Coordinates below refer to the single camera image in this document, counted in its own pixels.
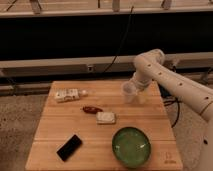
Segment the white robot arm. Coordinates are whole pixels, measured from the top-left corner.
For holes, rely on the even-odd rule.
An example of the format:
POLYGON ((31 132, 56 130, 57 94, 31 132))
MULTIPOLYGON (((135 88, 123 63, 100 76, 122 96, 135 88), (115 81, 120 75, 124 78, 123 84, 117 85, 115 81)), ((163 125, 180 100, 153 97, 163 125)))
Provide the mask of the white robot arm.
POLYGON ((136 71, 131 82, 139 90, 144 90, 154 79, 206 121, 195 171, 213 171, 213 89, 172 72, 163 66, 164 60, 165 54, 160 49, 137 55, 133 62, 136 71))

